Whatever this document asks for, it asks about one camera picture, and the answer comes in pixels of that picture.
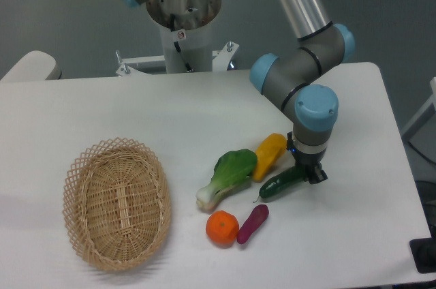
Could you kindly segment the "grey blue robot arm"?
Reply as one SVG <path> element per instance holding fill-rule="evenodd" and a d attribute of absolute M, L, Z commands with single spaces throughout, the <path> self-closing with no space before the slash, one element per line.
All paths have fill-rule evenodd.
<path fill-rule="evenodd" d="M 216 19 L 221 0 L 123 0 L 145 5 L 161 31 L 167 73 L 209 72 L 217 58 L 208 26 Z M 305 179 L 326 180 L 321 160 L 337 120 L 339 101 L 317 79 L 340 65 L 354 51 L 347 27 L 334 24 L 320 0 L 280 0 L 299 46 L 288 57 L 261 56 L 251 67 L 252 85 L 288 119 L 293 129 L 287 147 Z"/>

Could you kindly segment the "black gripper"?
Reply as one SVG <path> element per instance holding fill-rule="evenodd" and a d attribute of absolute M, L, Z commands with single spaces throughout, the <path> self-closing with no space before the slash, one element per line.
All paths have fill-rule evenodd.
<path fill-rule="evenodd" d="M 320 163 L 326 152 L 326 143 L 307 145 L 299 141 L 293 132 L 287 134 L 287 150 L 297 164 L 305 165 L 306 181 L 312 185 L 328 179 Z"/>

